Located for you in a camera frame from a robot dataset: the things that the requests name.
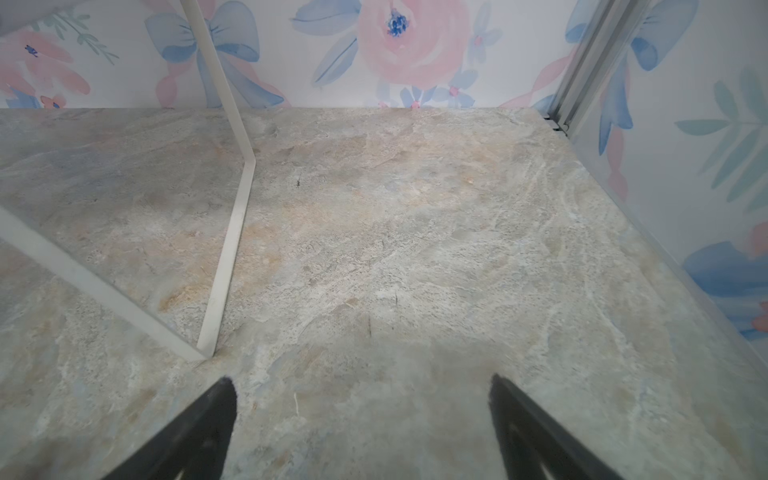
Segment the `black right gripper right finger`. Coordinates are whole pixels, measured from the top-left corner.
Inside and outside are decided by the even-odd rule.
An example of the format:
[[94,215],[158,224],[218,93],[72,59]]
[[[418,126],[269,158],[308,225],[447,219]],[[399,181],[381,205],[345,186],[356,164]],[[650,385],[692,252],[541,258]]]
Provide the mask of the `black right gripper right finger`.
[[488,404],[509,479],[620,477],[511,380],[492,376]]

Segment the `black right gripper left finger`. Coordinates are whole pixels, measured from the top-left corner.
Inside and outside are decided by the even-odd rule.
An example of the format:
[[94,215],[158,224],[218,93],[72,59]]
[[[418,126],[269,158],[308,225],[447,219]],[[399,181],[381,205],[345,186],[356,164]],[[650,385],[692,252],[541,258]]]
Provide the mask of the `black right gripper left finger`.
[[235,386],[222,377],[105,477],[219,479],[236,417]]

